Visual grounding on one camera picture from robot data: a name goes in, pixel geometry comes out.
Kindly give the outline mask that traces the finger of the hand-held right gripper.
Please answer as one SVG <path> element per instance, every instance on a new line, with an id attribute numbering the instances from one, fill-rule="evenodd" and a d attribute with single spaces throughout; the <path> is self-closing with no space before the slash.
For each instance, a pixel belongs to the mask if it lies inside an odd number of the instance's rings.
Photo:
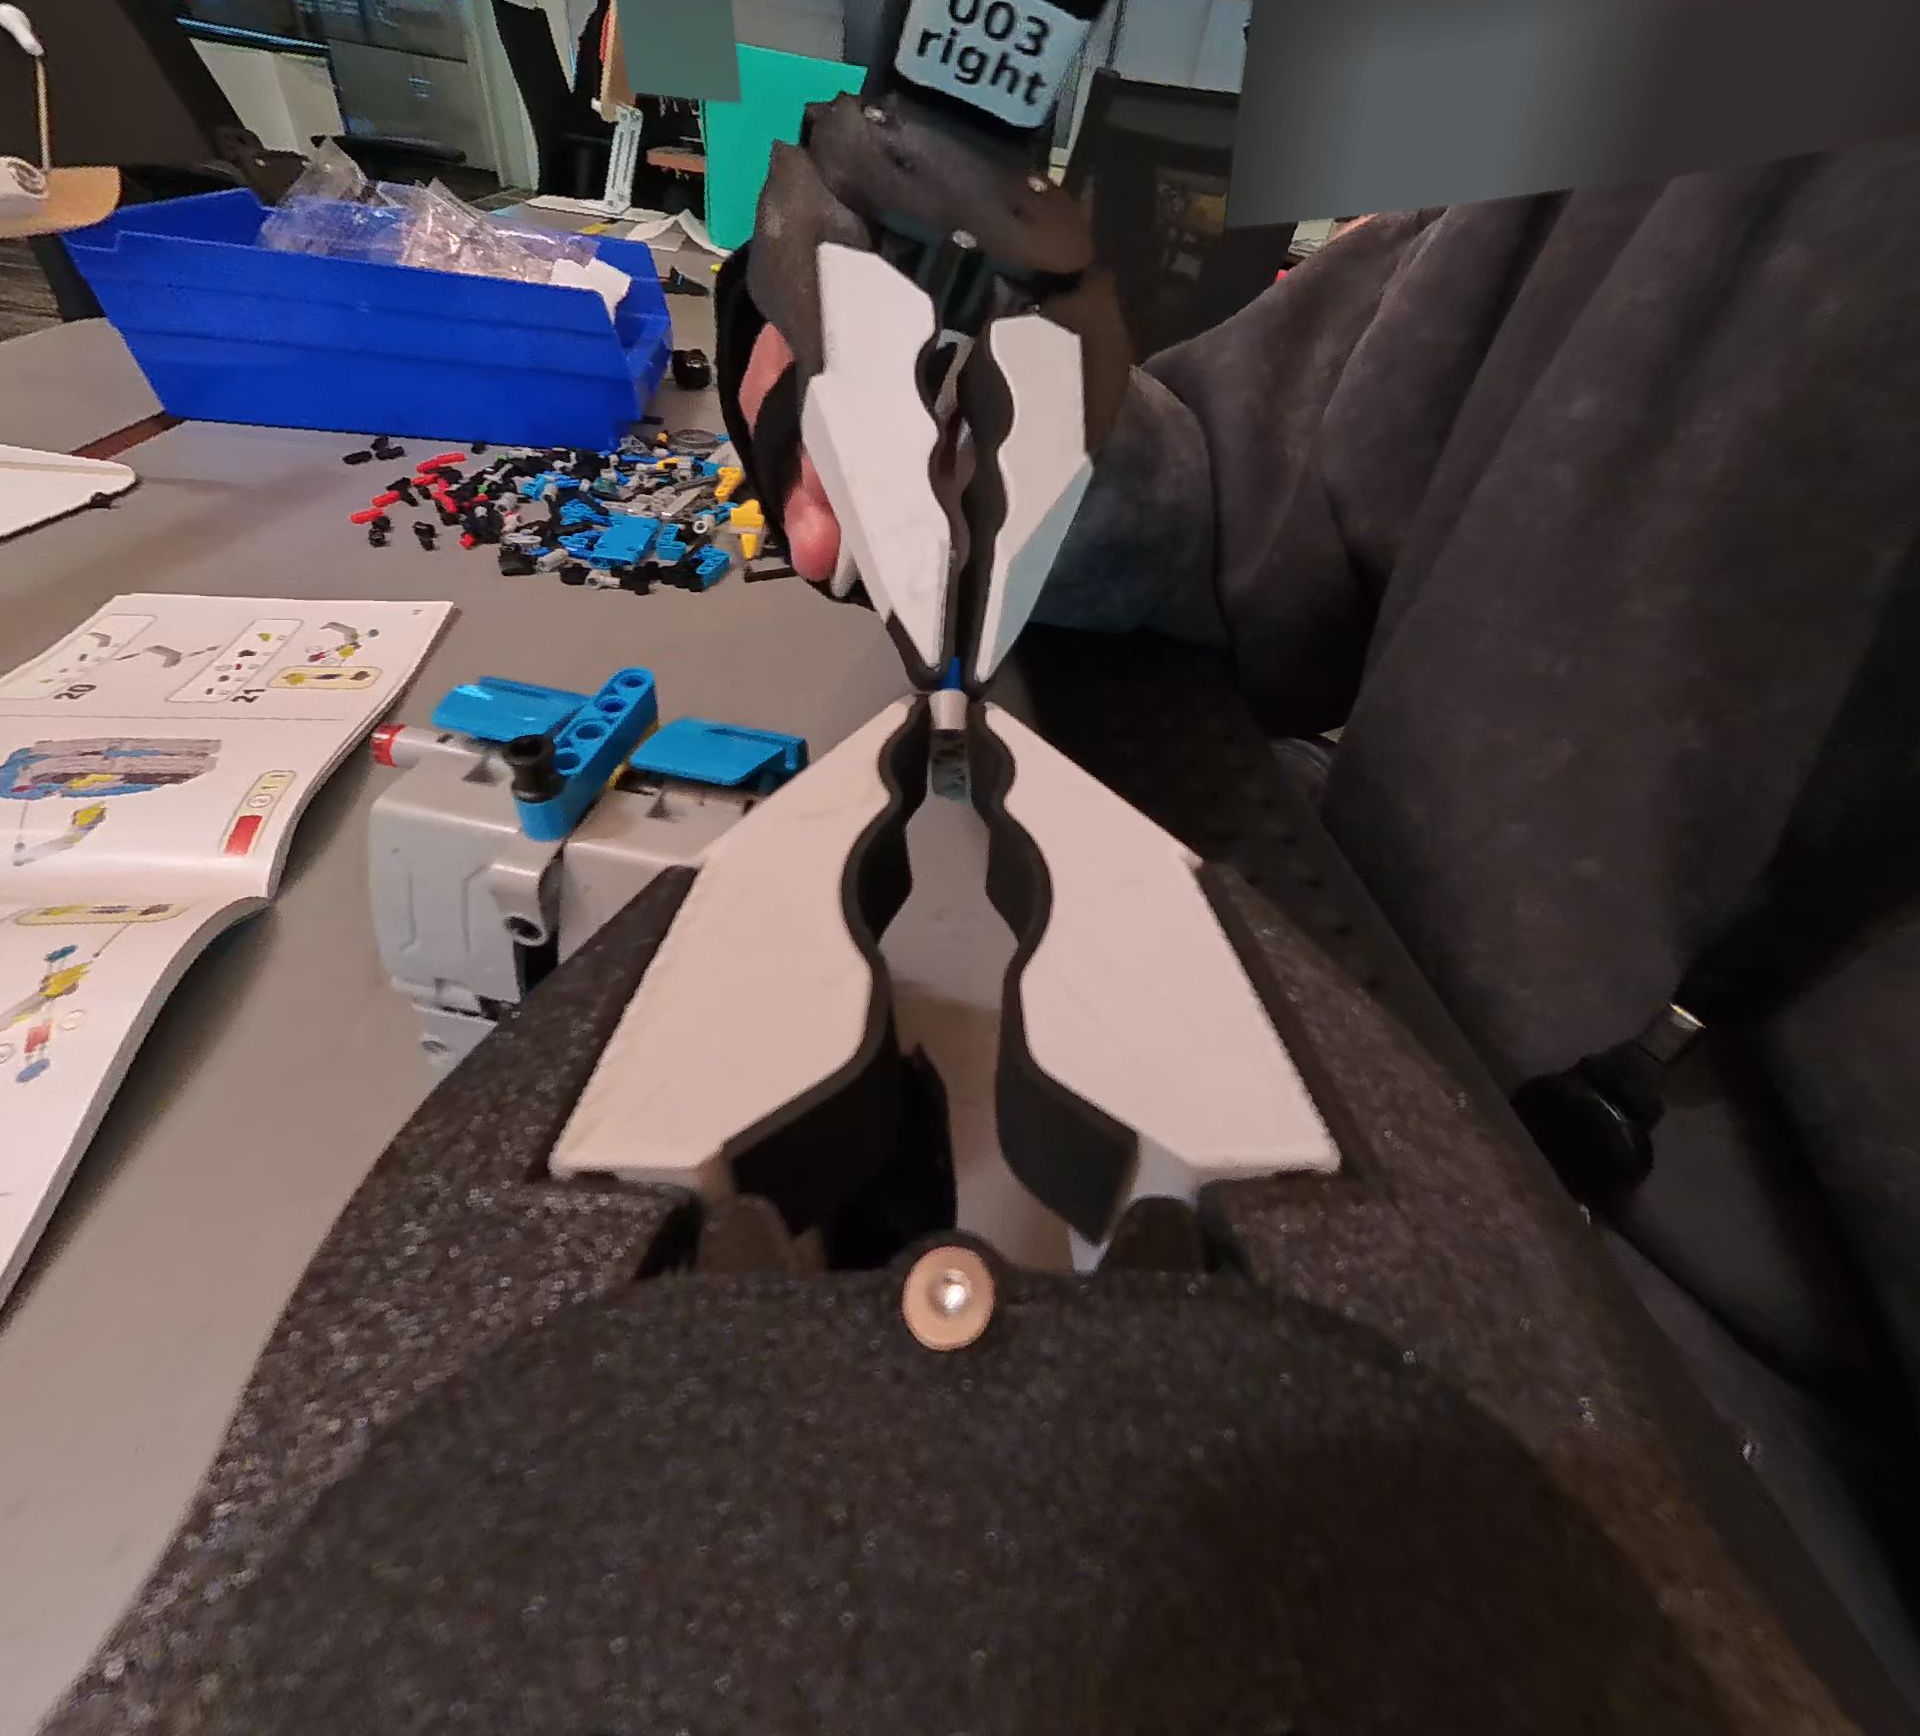
<path id="1" fill-rule="evenodd" d="M 1039 314 L 996 317 L 959 380 L 971 467 L 955 659 L 985 688 L 1035 612 L 1092 483 L 1078 335 Z"/>
<path id="2" fill-rule="evenodd" d="M 953 542 L 932 463 L 939 426 L 920 387 L 935 341 L 929 294 L 879 254 L 815 254 L 822 367 L 802 400 L 802 443 L 837 543 L 831 595 L 864 588 L 908 678 L 935 690 L 951 659 Z"/>

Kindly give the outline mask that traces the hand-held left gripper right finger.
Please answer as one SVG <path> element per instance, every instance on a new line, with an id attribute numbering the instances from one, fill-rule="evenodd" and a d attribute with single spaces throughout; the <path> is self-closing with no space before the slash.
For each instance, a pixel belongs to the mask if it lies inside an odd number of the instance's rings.
<path id="1" fill-rule="evenodd" d="M 996 1137 L 1090 1272 L 1141 1199 L 1327 1177 L 1283 1004 L 1201 857 L 994 702 L 974 708 L 985 894 L 1013 939 Z"/>

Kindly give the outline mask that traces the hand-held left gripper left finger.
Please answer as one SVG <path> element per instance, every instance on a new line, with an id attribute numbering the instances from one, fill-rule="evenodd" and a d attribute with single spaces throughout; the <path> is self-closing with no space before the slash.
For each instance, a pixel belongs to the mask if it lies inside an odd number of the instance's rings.
<path id="1" fill-rule="evenodd" d="M 922 700 L 897 697 L 695 863 L 558 1132 L 559 1179 L 858 1185 L 893 1119 L 881 934 L 909 891 Z"/>

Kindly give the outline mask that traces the blue brick toy car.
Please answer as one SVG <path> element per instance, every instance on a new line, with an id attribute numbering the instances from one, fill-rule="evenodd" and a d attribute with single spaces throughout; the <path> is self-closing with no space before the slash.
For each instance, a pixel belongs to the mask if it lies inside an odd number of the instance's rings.
<path id="1" fill-rule="evenodd" d="M 594 692 L 483 676 L 444 694 L 428 725 L 371 736 L 374 762 L 396 770 L 368 828 L 375 947 L 418 1017 L 432 1079 L 810 762 L 802 736 L 658 715 L 569 835 L 521 835 L 502 746 L 555 729 Z"/>

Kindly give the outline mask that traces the blue brick beam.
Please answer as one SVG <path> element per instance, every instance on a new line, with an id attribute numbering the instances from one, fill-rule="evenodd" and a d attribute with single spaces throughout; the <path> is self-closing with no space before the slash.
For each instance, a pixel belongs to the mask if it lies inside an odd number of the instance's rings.
<path id="1" fill-rule="evenodd" d="M 559 725 L 540 732 L 554 739 L 561 789 L 538 808 L 511 799 L 520 833 L 540 843 L 564 841 L 658 721 L 655 678 L 631 665 L 610 676 Z"/>

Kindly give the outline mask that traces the grey angled brick beam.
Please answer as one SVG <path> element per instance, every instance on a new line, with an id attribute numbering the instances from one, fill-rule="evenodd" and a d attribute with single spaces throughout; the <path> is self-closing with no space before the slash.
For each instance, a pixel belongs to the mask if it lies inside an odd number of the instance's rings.
<path id="1" fill-rule="evenodd" d="M 971 697 L 963 683 L 963 663 L 951 655 L 937 686 L 925 697 L 928 710 L 928 789 L 947 803 L 971 808 Z"/>

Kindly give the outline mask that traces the grey desk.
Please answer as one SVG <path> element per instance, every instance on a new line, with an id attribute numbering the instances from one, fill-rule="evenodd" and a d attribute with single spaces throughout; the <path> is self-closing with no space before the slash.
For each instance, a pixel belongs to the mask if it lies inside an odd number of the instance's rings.
<path id="1" fill-rule="evenodd" d="M 4 344 L 4 439 L 99 441 L 139 476 L 4 543 L 4 667 L 109 595 L 423 597 L 456 617 L 397 708 L 476 674 L 594 688 L 645 665 L 664 715 L 823 751 L 901 692 L 870 613 L 797 580 L 618 595 L 506 580 L 489 554 L 370 547 L 374 465 L 337 434 L 171 421 L 101 319 Z M 303 1267 L 428 1091 L 411 1006 L 377 970 L 352 756 L 300 815 L 272 908 L 161 1004 L 4 1306 L 2 1715 L 36 1732 L 129 1604 L 227 1432 Z"/>

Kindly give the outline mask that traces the person's right hand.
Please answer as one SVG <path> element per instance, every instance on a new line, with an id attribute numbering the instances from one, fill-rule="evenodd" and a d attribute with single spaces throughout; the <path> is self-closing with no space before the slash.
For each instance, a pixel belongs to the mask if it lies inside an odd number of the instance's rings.
<path id="1" fill-rule="evenodd" d="M 780 524 L 780 542 L 794 571 L 831 595 L 847 595 L 846 588 L 833 585 L 843 532 L 803 443 L 796 356 L 772 321 L 760 324 L 754 335 L 736 401 L 761 508 L 770 522 Z"/>

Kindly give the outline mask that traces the dark dotted cloth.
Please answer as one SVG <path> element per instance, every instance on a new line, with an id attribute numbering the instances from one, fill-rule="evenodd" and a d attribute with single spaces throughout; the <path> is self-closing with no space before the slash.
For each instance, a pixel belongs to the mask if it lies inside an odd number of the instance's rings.
<path id="1" fill-rule="evenodd" d="M 1507 1110 L 1215 651 L 1153 634 L 1032 623 L 1009 676 L 1020 714 L 1041 738 L 1195 855 L 1237 872 L 1476 1100 Z"/>

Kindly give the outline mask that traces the pile of small brick parts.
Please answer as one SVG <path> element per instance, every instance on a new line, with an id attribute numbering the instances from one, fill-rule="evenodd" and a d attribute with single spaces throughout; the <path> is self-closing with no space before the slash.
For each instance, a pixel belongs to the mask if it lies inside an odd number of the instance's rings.
<path id="1" fill-rule="evenodd" d="M 409 539 L 423 554 L 488 554 L 502 577 L 631 595 L 796 573 L 717 429 L 644 418 L 598 449 L 472 439 L 418 453 L 377 435 L 342 463 L 371 467 L 348 515 L 371 549 Z"/>

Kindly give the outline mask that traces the wooden board white stand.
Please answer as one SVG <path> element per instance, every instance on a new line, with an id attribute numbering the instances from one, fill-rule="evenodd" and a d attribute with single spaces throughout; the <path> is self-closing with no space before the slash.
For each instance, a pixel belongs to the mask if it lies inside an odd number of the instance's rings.
<path id="1" fill-rule="evenodd" d="M 595 114 L 610 124 L 612 139 L 607 152 L 605 180 L 602 192 L 602 210 L 612 218 L 621 218 L 633 205 L 636 171 L 644 160 L 644 119 L 642 97 L 630 75 L 619 37 L 619 13 L 616 0 L 604 0 L 602 29 L 598 35 L 600 80 L 594 97 Z"/>

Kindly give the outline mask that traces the black round knob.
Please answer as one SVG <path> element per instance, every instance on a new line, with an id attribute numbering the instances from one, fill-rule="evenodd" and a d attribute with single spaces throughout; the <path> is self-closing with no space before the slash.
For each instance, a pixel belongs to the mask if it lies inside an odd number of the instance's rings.
<path id="1" fill-rule="evenodd" d="M 1703 1029 L 1669 1001 L 1619 1044 L 1513 1090 L 1516 1119 L 1579 1205 L 1608 1209 L 1652 1172 L 1673 1068 Z"/>

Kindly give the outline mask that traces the blue storage bin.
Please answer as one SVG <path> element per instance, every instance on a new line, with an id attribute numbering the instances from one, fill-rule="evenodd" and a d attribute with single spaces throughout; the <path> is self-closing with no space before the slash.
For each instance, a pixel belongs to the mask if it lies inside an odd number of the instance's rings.
<path id="1" fill-rule="evenodd" d="M 610 448 L 667 376 L 674 331 L 644 241 L 595 244 L 631 282 L 607 310 L 580 287 L 273 249 L 268 214 L 232 187 L 64 237 L 165 414 Z"/>

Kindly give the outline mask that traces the crumpled clear plastic bag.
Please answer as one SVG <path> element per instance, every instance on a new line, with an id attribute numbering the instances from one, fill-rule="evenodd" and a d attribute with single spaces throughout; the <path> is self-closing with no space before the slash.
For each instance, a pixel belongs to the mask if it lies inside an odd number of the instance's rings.
<path id="1" fill-rule="evenodd" d="M 381 268 L 580 287 L 610 315 L 633 283 L 589 235 L 481 211 L 439 180 L 374 180 L 334 138 L 313 145 L 287 194 L 263 214 L 255 241 Z"/>

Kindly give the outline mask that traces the open instruction booklet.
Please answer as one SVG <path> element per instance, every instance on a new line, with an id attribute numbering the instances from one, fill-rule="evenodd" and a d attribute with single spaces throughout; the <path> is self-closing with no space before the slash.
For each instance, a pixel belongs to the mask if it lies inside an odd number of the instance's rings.
<path id="1" fill-rule="evenodd" d="M 126 594 L 2 679 L 2 1296 L 158 1009 L 456 609 Z"/>

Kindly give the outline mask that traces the white adjustable stand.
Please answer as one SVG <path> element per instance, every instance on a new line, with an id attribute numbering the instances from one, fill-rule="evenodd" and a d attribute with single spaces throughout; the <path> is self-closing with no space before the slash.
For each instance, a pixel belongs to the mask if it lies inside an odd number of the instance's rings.
<path id="1" fill-rule="evenodd" d="M 52 96 L 43 44 L 32 18 L 2 4 L 4 35 L 30 60 L 37 157 L 2 156 L 2 235 L 46 240 L 101 224 L 120 208 L 123 178 L 114 165 L 56 163 Z M 10 539 L 89 508 L 107 508 L 135 483 L 111 457 L 2 448 L 2 537 Z"/>

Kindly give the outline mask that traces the black divider panel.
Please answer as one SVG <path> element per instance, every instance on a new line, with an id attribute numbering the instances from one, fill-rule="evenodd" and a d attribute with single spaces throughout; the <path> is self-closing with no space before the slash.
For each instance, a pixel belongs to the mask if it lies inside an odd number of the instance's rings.
<path id="1" fill-rule="evenodd" d="M 43 168 L 211 171 L 243 138 L 227 94 L 170 0 L 2 0 L 42 44 L 4 26 L 2 150 Z"/>

